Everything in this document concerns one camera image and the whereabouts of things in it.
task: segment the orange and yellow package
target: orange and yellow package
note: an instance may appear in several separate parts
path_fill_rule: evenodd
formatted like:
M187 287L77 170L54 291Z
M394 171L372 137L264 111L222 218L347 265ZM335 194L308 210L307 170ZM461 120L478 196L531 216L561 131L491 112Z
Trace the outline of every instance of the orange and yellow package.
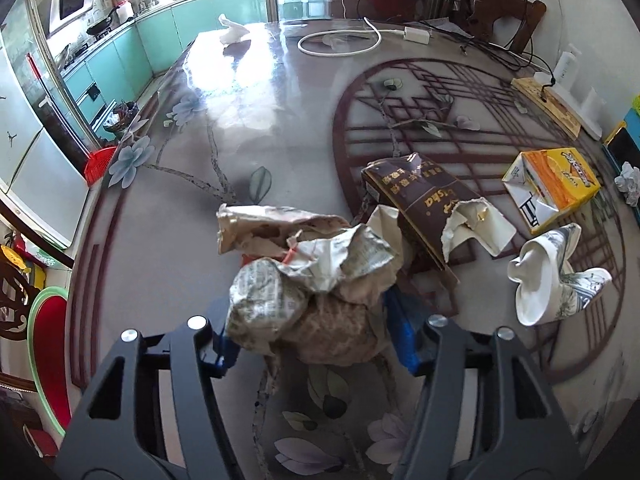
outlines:
M534 235L600 190L593 170L575 148L522 152L502 182Z

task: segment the white refrigerator door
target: white refrigerator door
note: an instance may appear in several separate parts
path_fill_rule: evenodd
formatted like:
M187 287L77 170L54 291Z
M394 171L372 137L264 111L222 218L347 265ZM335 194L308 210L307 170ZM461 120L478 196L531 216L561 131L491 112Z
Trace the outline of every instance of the white refrigerator door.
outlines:
M43 128L18 168L7 195L49 238L68 248L88 191L84 178Z
M20 161L42 129L11 67L0 36L0 190L7 192Z

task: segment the silver screw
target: silver screw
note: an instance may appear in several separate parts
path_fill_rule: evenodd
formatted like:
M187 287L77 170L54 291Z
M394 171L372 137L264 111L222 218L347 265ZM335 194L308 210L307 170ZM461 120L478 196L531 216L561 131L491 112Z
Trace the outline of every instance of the silver screw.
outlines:
M129 330L125 330L122 334L120 334L120 339L122 339L125 343L131 343L135 341L138 337L138 331L129 328Z
M427 321L431 326L435 326L438 328L445 326L449 322L449 320L442 314L432 314L431 316L429 316L429 319Z
M515 333L508 326L501 326L498 329L498 337L500 339L504 339L505 341L511 341L514 337L516 337Z
M200 330L207 324L207 318L202 316L190 317L187 321L187 326L192 330Z

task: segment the wooden board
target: wooden board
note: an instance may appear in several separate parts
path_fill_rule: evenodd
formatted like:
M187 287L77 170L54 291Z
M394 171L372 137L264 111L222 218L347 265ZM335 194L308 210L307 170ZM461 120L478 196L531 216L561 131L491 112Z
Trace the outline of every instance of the wooden board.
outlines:
M551 92L545 92L545 103L540 98L542 85L536 82L535 79L532 77L513 79L511 86L538 106L572 139L578 138L581 128L578 119L556 97L551 95Z

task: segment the frying pan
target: frying pan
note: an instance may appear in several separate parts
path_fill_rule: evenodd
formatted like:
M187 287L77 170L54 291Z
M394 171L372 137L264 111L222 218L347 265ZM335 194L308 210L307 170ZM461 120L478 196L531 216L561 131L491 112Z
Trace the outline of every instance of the frying pan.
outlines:
M106 18L103 18L99 22L94 23L91 27L89 27L86 30L86 33L89 34L90 36L98 36L99 34L102 34L105 30L107 30L111 25L113 13L118 9L118 7L119 6L113 7L113 9L111 9L111 12L107 15Z

